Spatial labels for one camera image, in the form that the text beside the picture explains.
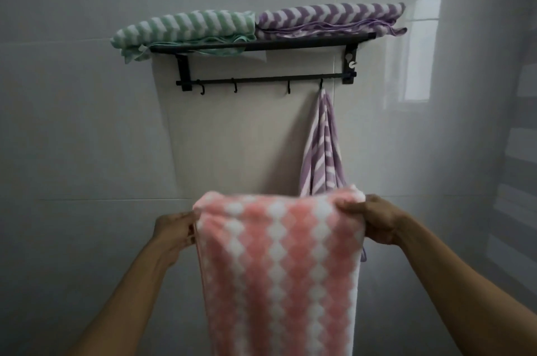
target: bathroom wall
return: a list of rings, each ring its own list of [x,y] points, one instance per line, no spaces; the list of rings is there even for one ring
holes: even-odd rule
[[[531,19],[483,269],[537,312],[537,7]]]
[[[362,45],[353,85],[325,81],[347,179],[484,267],[531,0],[0,0],[3,353],[56,354],[72,342],[159,214],[211,189],[297,191],[317,83],[292,84],[290,95],[285,84],[183,93],[173,58],[124,65],[108,38],[171,12],[334,1],[408,5],[399,24],[409,32]],[[341,52],[191,65],[200,79],[326,73],[340,71]],[[458,354],[401,252],[366,248],[355,353]],[[189,249],[140,354],[208,354],[202,304]]]

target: black metal towel rack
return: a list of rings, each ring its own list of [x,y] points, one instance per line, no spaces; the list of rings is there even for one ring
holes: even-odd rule
[[[341,83],[352,84],[356,77],[354,67],[356,65],[356,49],[358,44],[376,38],[375,33],[366,33],[358,35],[336,35],[326,37],[306,37],[294,39],[280,39],[275,41],[255,41],[255,42],[236,42],[236,43],[218,43],[218,44],[203,44],[203,45],[185,45],[185,46],[169,46],[169,45],[153,45],[151,52],[156,54],[175,55],[179,68],[181,80],[176,81],[177,86],[181,86],[183,92],[192,90],[192,85],[202,86],[201,94],[205,94],[205,85],[218,84],[233,84],[234,92],[237,93],[237,83],[254,83],[254,82],[270,82],[282,81],[287,82],[287,92],[291,93],[291,81],[313,81],[321,79],[337,79],[341,78]],[[190,76],[188,53],[201,49],[222,49],[222,48],[244,48],[247,51],[255,50],[278,50],[278,49],[303,49],[303,48],[319,48],[319,47],[335,47],[345,46],[343,53],[343,69],[340,74],[301,74],[294,76],[265,76],[254,78],[229,78],[229,79],[212,79],[208,81],[192,80]]]

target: purple striped towel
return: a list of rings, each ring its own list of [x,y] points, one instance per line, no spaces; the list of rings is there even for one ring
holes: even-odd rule
[[[317,195],[346,185],[332,101],[321,89],[300,170],[300,196]],[[361,261],[366,259],[364,250]]]
[[[393,28],[405,5],[323,4],[265,11],[256,20],[259,40],[297,38],[312,35],[359,34],[403,35],[406,28]]]

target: person's right hand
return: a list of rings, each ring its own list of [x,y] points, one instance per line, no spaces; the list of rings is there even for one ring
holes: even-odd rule
[[[363,215],[366,220],[366,237],[381,244],[397,244],[400,225],[410,215],[377,195],[367,195],[366,201],[336,202],[336,207],[350,216]]]

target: black hook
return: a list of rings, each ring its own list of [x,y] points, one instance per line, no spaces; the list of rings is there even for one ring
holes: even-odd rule
[[[196,81],[196,83],[197,83],[198,85],[201,86],[201,93],[200,93],[200,95],[203,96],[203,95],[205,94],[205,86],[201,84],[201,80],[199,80],[199,79]]]

